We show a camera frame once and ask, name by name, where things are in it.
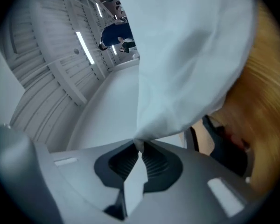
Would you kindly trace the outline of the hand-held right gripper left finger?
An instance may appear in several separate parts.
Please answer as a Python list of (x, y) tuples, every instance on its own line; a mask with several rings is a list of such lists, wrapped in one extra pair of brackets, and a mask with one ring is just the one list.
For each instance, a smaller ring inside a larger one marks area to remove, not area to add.
[(109, 159), (131, 156), (126, 149), (132, 141), (81, 150), (50, 153), (44, 144), (35, 144), (38, 163), (54, 198), (63, 224), (138, 224), (140, 213), (127, 216), (123, 179), (109, 167)]

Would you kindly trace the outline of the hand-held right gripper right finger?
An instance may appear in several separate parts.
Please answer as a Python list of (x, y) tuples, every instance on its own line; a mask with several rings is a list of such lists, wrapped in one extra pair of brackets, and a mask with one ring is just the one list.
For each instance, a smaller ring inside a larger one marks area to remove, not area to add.
[(207, 155), (159, 141), (145, 144), (144, 156), (152, 160), (154, 154), (167, 165), (158, 182), (176, 181), (145, 193), (129, 224), (246, 224), (264, 202), (244, 178)]

